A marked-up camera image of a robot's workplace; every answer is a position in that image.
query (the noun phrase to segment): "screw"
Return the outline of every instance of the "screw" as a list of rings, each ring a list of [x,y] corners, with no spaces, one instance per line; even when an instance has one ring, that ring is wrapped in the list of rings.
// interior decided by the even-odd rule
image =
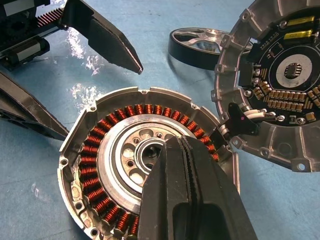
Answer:
[[[299,117],[295,120],[296,124],[303,125],[306,123],[306,120],[303,117]]]
[[[258,77],[255,77],[255,78],[252,79],[251,82],[252,82],[253,85],[258,85],[258,83],[259,83],[259,78],[258,78]]]
[[[279,24],[279,27],[280,27],[281,29],[284,29],[286,26],[287,26],[287,21],[282,21],[282,22],[280,22],[280,24]]]
[[[283,115],[280,115],[280,116],[278,116],[278,117],[276,118],[276,120],[279,121],[279,122],[283,122],[285,119],[286,119],[286,117],[283,116]]]
[[[251,96],[252,92],[250,90],[244,91],[244,96],[249,98]]]

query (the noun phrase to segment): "screw hole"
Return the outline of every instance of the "screw hole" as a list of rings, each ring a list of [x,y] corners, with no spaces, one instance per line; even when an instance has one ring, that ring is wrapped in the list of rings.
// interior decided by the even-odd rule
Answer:
[[[135,137],[132,141],[134,144],[138,144],[140,142],[140,139]]]
[[[296,167],[298,168],[299,171],[306,170],[306,166],[303,163],[299,163]]]
[[[134,161],[132,161],[132,160],[127,161],[126,164],[127,164],[127,166],[130,167],[130,168],[135,165]]]
[[[76,205],[75,205],[75,208],[80,210],[82,208],[82,203],[78,202]]]
[[[62,165],[67,165],[67,164],[68,164],[68,161],[67,161],[66,159],[63,159],[63,160],[61,161],[61,164],[62,164]]]
[[[91,230],[91,235],[92,236],[96,236],[98,234],[98,230],[97,229],[92,229]]]

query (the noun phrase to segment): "blue surface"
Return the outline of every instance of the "blue surface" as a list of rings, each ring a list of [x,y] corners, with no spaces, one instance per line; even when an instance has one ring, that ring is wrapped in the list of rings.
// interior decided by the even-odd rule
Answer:
[[[48,9],[65,0],[51,0]],[[9,73],[69,130],[95,97],[139,86],[186,94],[214,113],[213,73],[168,58],[169,33],[202,27],[230,31],[252,0],[87,0],[135,47],[142,75],[110,65],[74,30],[47,38],[51,51]],[[0,121],[0,239],[88,239],[60,195],[62,142]],[[260,240],[319,240],[320,174],[294,173],[239,151],[241,197]]]

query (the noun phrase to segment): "mounting hole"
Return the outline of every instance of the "mounting hole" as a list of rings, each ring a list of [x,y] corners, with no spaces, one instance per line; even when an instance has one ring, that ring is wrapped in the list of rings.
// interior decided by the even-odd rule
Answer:
[[[248,16],[249,16],[249,14],[246,12],[245,14],[243,14],[242,19],[245,20],[248,18]]]
[[[157,132],[155,135],[157,136],[157,138],[162,138],[163,136],[161,132]]]
[[[262,150],[262,151],[261,151],[261,155],[262,155],[262,156],[267,156],[267,155],[268,155],[268,152],[267,152],[266,150]]]
[[[140,139],[137,138],[137,137],[135,137],[132,141],[133,141],[134,144],[140,143]]]
[[[306,170],[306,166],[303,163],[299,163],[296,167],[298,168],[299,171]]]
[[[154,136],[154,132],[151,129],[143,129],[139,132],[139,136],[142,139],[149,139]]]
[[[132,160],[129,160],[129,161],[126,162],[126,164],[127,164],[128,167],[131,168],[131,167],[133,167],[135,165],[135,162],[132,161]]]
[[[61,164],[62,164],[62,165],[67,165],[67,164],[68,164],[68,161],[67,161],[66,159],[63,159],[63,160],[61,160]]]
[[[154,167],[154,165],[151,164],[151,163],[148,163],[148,164],[146,164],[145,166],[146,166],[148,169],[150,169],[150,170],[152,170],[152,168]]]
[[[132,158],[135,154],[135,146],[130,143],[127,143],[122,148],[122,155],[125,158]]]
[[[92,236],[96,236],[98,234],[98,230],[97,229],[92,229],[91,230],[91,235]]]
[[[76,205],[75,205],[75,208],[80,210],[82,208],[82,203],[78,202]]]

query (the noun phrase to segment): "microchip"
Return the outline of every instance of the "microchip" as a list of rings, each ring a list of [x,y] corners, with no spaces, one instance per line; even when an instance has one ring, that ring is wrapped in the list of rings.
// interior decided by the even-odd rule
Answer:
[[[286,66],[284,70],[284,76],[287,79],[295,79],[300,76],[302,71],[302,66],[299,63],[291,63]]]

